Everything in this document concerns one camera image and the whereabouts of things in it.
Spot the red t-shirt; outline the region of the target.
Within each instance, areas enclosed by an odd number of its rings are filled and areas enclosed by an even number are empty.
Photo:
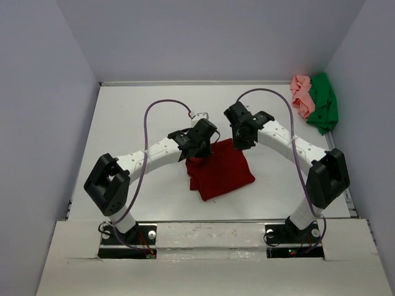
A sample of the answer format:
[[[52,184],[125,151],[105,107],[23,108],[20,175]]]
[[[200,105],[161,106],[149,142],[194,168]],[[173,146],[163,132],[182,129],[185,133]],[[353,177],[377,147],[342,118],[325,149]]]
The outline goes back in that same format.
[[[243,152],[234,149],[232,139],[212,144],[211,149],[212,155],[207,158],[186,160],[189,189],[198,191],[202,201],[228,194],[256,180]]]

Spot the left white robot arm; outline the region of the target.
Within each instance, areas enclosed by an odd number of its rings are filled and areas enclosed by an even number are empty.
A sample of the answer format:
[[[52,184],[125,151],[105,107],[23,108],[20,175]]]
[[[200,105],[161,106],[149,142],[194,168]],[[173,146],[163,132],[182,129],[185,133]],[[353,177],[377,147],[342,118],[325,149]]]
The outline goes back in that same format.
[[[139,191],[147,173],[186,159],[211,156],[210,139],[217,132],[213,123],[202,118],[193,127],[174,131],[151,147],[119,157],[104,154],[98,158],[83,188],[110,219],[121,244],[132,245],[139,233],[139,224],[126,206],[130,185],[137,181]]]

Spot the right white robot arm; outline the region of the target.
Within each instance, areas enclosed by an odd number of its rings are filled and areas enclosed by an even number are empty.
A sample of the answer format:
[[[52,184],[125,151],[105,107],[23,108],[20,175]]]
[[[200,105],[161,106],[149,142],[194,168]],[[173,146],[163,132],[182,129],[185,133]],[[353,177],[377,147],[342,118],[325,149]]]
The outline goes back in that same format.
[[[227,108],[224,115],[230,122],[236,150],[262,144],[293,162],[298,175],[307,176],[302,181],[306,197],[278,232],[289,241],[301,240],[322,211],[350,185],[343,152],[314,146],[293,135],[270,114],[260,111],[253,115],[241,102]]]

